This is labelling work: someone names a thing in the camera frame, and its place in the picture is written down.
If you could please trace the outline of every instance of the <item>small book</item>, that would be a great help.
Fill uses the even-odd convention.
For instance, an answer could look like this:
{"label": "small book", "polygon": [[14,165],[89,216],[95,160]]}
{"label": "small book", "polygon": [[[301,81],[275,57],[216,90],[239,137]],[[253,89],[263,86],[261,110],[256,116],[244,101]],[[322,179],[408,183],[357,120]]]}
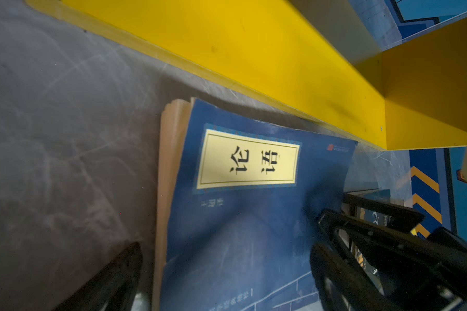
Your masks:
{"label": "small book", "polygon": [[[361,197],[364,197],[365,199],[370,199],[370,200],[374,200],[378,202],[396,203],[396,202],[392,202],[391,190],[389,189],[370,189],[370,190],[354,191],[354,192],[348,192],[348,193],[354,196],[361,196]],[[365,208],[357,208],[356,215],[353,215],[353,216],[364,221],[378,224],[379,226],[387,226],[387,222],[391,218],[388,215],[377,213],[375,211],[368,210]]]}
{"label": "small book", "polygon": [[316,216],[339,211],[356,142],[193,98],[161,116],[153,311],[318,309]]}

